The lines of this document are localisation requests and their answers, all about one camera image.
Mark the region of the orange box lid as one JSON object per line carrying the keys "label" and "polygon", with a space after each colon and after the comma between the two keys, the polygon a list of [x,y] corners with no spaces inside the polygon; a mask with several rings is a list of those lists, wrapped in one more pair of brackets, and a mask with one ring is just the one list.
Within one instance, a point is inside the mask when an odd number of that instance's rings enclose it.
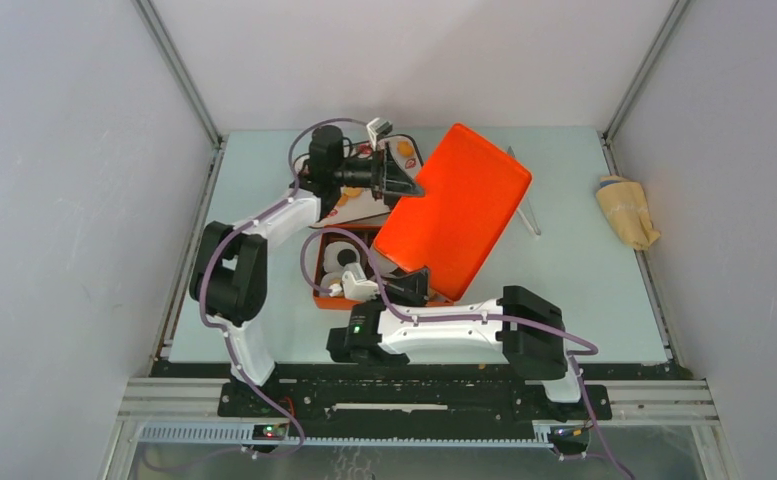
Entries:
{"label": "orange box lid", "polygon": [[431,288],[456,302],[505,231],[533,180],[530,170],[456,123],[415,181],[423,197],[401,199],[373,248],[403,270],[430,270]]}

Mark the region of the strawberry print serving tray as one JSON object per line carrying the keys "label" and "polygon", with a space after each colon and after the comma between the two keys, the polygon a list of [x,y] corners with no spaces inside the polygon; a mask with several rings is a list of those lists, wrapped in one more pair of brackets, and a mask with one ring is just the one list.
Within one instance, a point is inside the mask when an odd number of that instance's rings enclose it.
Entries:
{"label": "strawberry print serving tray", "polygon": [[[396,145],[399,141],[410,142],[415,148],[414,157],[404,157],[397,152]],[[341,146],[338,148],[341,153],[341,162],[348,157],[368,157],[375,150],[384,150],[391,152],[399,165],[403,166],[406,172],[415,177],[423,166],[423,159],[417,147],[415,140],[404,134],[390,135],[378,142],[377,147],[372,147],[370,143],[362,141],[351,143],[348,138],[341,139]],[[340,225],[351,222],[358,222],[375,218],[381,215],[387,215],[396,206],[402,198],[374,199],[368,189],[363,189],[362,194],[356,198],[350,198],[342,194],[342,187],[338,185],[327,191],[327,196],[321,200],[321,214],[319,219],[311,227],[313,229],[323,228],[331,225]]]}

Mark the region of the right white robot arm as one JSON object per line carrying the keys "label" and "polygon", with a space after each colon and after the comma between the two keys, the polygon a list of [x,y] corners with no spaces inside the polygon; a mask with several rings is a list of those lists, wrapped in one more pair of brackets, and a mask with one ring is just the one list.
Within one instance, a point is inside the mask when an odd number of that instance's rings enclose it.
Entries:
{"label": "right white robot arm", "polygon": [[414,354],[444,349],[489,350],[522,379],[538,381],[549,411],[570,418],[586,403],[561,309],[522,286],[469,305],[430,306],[426,268],[366,276],[345,265],[333,292],[353,300],[347,326],[330,330],[326,349],[336,363],[403,366]]}

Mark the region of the black sandwich cookie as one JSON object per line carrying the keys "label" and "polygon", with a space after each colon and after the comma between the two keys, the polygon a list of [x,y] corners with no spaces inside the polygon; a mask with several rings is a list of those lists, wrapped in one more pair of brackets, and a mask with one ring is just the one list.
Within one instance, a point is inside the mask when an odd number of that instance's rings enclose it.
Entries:
{"label": "black sandwich cookie", "polygon": [[336,260],[341,268],[346,267],[349,264],[358,263],[360,261],[359,252],[355,249],[342,249],[336,255]]}

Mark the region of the orange cookie box with dividers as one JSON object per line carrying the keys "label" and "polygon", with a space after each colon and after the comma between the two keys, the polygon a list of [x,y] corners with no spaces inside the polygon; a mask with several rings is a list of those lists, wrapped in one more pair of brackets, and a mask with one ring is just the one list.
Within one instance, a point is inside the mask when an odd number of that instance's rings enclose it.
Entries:
{"label": "orange cookie box with dividers", "polygon": [[381,227],[341,224],[318,229],[303,245],[305,253],[318,244],[314,272],[308,277],[315,305],[323,310],[349,310],[356,303],[377,299],[381,279],[389,299],[400,305],[448,306],[453,302],[431,288],[429,274],[408,272],[373,248]]}

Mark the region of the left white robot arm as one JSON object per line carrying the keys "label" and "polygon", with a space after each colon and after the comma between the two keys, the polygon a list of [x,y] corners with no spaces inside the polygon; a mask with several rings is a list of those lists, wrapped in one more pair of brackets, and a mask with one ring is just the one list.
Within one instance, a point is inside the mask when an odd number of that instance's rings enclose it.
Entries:
{"label": "left white robot arm", "polygon": [[222,333],[232,373],[247,383],[241,402],[256,416],[272,414],[280,403],[279,388],[267,381],[275,361],[256,319],[268,293],[270,252],[326,218],[346,188],[363,188],[388,208],[424,194],[393,157],[390,121],[365,123],[367,155],[347,143],[339,122],[323,120],[300,133],[309,140],[308,154],[301,163],[288,157],[292,182],[280,200],[238,225],[211,222],[201,235],[189,293],[201,322]]}

